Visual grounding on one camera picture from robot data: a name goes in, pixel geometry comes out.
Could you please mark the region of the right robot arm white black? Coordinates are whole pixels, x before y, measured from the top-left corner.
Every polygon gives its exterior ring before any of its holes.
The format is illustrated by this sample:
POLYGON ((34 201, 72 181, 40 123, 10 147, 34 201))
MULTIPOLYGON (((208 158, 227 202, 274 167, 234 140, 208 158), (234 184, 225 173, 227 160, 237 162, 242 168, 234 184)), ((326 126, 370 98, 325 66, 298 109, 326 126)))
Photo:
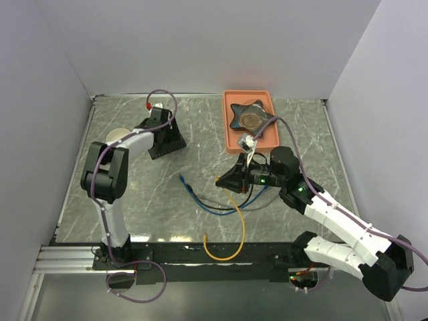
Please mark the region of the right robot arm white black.
POLYGON ((342 240, 332 243, 312 232, 293 243, 293 261, 302 267, 323 263, 362 280, 377 298, 390 302, 413 273, 411 242, 402 235, 392 237, 372 227, 343 208, 320 185, 305 179, 300 162, 289 147, 270 152, 270 161, 260 164, 241 153, 235 165, 216 186, 246 193, 249 185, 279 188, 281 200, 290 208, 315 220, 342 240))

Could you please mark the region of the black network switch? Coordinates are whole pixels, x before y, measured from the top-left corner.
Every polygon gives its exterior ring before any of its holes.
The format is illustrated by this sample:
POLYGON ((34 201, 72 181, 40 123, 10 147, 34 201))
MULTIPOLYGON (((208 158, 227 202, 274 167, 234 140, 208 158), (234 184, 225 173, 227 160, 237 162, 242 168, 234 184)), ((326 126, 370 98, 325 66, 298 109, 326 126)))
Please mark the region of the black network switch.
POLYGON ((186 142, 176 126, 165 127, 154 133, 154 143, 148 153, 152 160, 181 150, 186 147, 186 142))

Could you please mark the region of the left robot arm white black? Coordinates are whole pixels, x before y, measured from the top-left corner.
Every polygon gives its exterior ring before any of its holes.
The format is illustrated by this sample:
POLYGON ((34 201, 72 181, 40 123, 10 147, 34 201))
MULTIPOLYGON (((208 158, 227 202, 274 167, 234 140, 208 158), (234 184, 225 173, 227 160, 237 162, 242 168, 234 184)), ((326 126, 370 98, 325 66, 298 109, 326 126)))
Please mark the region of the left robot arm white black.
POLYGON ((130 160, 145 151, 154 160, 186 147, 172 111, 155 104, 149 114, 118 140, 93 142, 80 179, 102 226, 102 255, 118 269, 127 268, 132 261, 130 234, 120 200, 127 188, 130 160))

